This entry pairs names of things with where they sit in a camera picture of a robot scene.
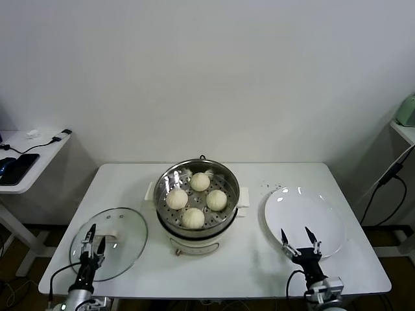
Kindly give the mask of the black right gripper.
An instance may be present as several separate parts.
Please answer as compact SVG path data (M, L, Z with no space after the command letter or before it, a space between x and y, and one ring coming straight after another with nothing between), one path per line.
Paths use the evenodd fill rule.
M284 230L281 229L282 249L287 257L292 257L291 261L293 263L302 267L306 282L320 282L326 278L319 265L319 261L322 258L320 249L322 242L316 238L315 234L308 227L305 227L305 231L312 244L311 248L296 249L292 247Z

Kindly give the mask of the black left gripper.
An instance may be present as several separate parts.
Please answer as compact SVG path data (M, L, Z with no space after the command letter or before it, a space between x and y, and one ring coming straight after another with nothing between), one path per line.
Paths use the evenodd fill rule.
M95 237L96 224L93 224L84 240L81 241L80 268L75 279L76 290L94 291L93 281L96 271L100 268L104 260L106 248L106 237L103 236L98 248L93 252L93 240Z

